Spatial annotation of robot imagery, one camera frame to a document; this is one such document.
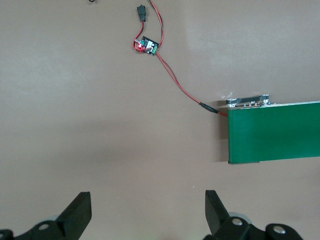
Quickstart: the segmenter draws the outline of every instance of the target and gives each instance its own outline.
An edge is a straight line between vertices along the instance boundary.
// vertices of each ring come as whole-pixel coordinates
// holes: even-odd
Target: green panel
[[[320,101],[228,109],[229,163],[320,156]]]

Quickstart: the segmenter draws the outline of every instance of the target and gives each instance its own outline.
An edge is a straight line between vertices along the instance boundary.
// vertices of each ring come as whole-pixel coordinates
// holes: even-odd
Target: gray surface
[[[159,53],[201,101],[319,100],[319,1],[155,0]],[[320,236],[319,158],[228,165],[226,119],[131,47],[146,0],[0,1],[0,228],[22,234],[91,191],[82,240],[201,240],[205,190],[259,228]]]

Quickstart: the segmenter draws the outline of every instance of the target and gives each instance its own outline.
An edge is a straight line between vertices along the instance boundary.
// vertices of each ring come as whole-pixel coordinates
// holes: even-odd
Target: black connector
[[[208,106],[207,104],[204,104],[202,102],[199,103],[199,105],[201,105],[201,107],[203,107],[204,109],[207,109],[208,111],[212,112],[212,113],[215,113],[215,114],[218,114],[219,111],[214,109],[213,107],[211,106]]]
[[[146,7],[143,6],[143,5],[140,5],[136,8],[138,10],[138,14],[139,14],[139,18],[140,18],[140,21],[146,21]]]

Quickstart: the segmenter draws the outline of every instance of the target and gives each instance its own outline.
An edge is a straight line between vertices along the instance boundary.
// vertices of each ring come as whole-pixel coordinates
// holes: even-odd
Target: wiring harness
[[[166,69],[166,71],[169,73],[170,77],[173,79],[173,81],[175,82],[175,84],[180,88],[180,90],[187,95],[190,99],[192,99],[193,101],[195,101],[197,104],[199,104],[201,107],[205,108],[206,110],[215,113],[215,114],[219,114],[222,116],[227,117],[228,115],[225,113],[222,113],[216,109],[214,109],[213,107],[200,102],[199,100],[197,100],[196,98],[194,98],[192,95],[190,95],[179,83],[174,71],[171,69],[171,67],[168,65],[168,63],[160,56],[160,54],[157,51],[157,49],[162,45],[162,42],[164,40],[164,35],[165,35],[165,30],[164,30],[164,22],[162,20],[162,17],[157,9],[157,7],[155,6],[155,4],[153,3],[152,0],[148,0],[150,5],[152,6],[152,8],[154,9],[155,13],[158,16],[159,22],[160,22],[160,26],[161,26],[161,39],[159,43],[156,43],[154,41],[151,41],[150,39],[143,37],[142,40],[138,40],[138,38],[140,37],[140,35],[143,33],[144,31],[144,27],[145,27],[145,21],[146,21],[146,7],[143,5],[140,5],[137,7],[137,11],[138,11],[138,15],[141,21],[141,29],[139,31],[139,33],[135,36],[133,42],[132,42],[132,47],[133,49],[140,53],[140,54],[145,54],[148,53],[150,55],[155,55],[159,58],[160,62],[162,63],[162,65],[164,66],[164,68]]]

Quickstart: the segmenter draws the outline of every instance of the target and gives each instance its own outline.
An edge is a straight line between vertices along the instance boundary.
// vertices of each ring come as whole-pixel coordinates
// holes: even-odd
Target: green rectangular box
[[[320,156],[320,101],[228,109],[229,163]]]

